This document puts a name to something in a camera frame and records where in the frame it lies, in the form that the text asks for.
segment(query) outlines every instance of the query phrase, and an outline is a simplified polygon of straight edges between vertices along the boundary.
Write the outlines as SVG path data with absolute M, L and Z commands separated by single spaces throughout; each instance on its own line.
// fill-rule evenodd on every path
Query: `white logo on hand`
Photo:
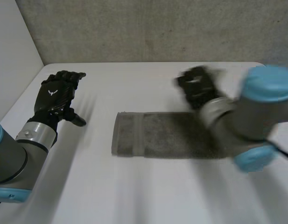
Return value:
M 56 92 L 58 92 L 58 90 L 56 90 L 56 91 L 54 91 L 54 92 L 49 91 L 49 94 L 50 94 L 50 96 L 52 96 L 52 95 L 54 95 Z

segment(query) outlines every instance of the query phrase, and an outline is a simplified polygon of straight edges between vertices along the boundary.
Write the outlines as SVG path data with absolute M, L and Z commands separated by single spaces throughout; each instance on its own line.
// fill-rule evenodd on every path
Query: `gray wall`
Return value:
M 288 66 L 288 0 L 17 0 L 45 64 Z

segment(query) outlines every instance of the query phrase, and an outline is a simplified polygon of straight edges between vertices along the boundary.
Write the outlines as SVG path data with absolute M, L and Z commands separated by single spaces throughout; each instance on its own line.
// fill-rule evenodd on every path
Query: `concrete wall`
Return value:
M 288 0 L 17 0 L 45 64 L 288 65 Z
M 0 121 L 42 67 L 15 1 L 0 0 Z

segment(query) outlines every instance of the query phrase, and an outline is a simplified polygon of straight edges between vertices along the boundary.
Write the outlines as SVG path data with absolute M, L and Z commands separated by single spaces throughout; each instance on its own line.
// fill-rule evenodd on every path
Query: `robotic hand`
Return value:
M 206 67 L 195 67 L 176 79 L 187 102 L 226 154 L 243 172 L 260 171 L 280 152 L 268 140 L 273 128 L 288 121 L 288 69 L 251 68 L 238 100 L 223 95 Z
M 24 202 L 31 193 L 50 148 L 57 124 L 67 120 L 85 126 L 71 101 L 85 73 L 60 71 L 42 82 L 30 118 L 14 140 L 0 126 L 0 202 Z
M 50 75 L 41 83 L 34 107 L 35 116 L 31 121 L 44 119 L 43 122 L 51 123 L 53 129 L 56 129 L 55 125 L 63 119 L 77 126 L 85 126 L 85 120 L 70 108 L 78 82 L 85 76 L 86 74 L 82 72 L 68 71 L 59 71 L 56 75 Z

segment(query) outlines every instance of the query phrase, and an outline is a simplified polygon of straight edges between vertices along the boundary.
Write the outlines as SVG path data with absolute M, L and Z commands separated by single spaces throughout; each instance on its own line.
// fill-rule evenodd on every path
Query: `silver metal arm segment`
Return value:
M 14 140 L 5 130 L 0 141 L 0 202 L 24 202 L 56 138 L 43 123 L 28 122 Z

